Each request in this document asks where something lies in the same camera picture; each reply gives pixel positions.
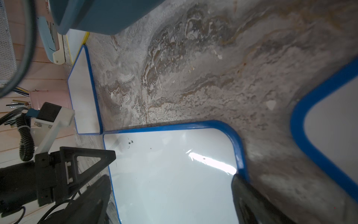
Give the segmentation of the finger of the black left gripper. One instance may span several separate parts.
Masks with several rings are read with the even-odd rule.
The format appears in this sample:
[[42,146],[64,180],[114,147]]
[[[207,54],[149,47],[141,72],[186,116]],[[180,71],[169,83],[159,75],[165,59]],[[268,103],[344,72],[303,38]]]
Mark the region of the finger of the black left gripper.
[[57,151],[57,202],[79,191],[116,159],[110,150],[60,147]]

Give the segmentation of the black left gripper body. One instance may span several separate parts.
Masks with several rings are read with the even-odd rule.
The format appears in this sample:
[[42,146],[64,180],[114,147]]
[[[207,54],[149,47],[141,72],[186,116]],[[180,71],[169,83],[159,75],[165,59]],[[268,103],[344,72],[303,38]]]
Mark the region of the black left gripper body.
[[13,214],[22,206],[37,201],[39,206],[60,203],[58,152],[41,153],[35,160],[1,168],[1,213]]

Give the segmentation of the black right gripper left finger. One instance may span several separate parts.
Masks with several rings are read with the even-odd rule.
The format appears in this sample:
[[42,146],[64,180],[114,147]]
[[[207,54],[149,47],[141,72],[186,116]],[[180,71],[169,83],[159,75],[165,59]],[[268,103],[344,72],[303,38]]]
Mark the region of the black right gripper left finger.
[[49,210],[39,221],[40,224],[108,224],[106,209],[111,195],[109,176],[100,177],[76,200],[63,210],[52,215]]

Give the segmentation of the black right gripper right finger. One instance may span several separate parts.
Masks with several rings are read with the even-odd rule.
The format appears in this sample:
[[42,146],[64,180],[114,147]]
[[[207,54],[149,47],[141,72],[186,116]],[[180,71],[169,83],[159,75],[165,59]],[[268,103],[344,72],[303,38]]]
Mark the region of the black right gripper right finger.
[[240,224],[294,224],[239,174],[231,183],[233,201]]

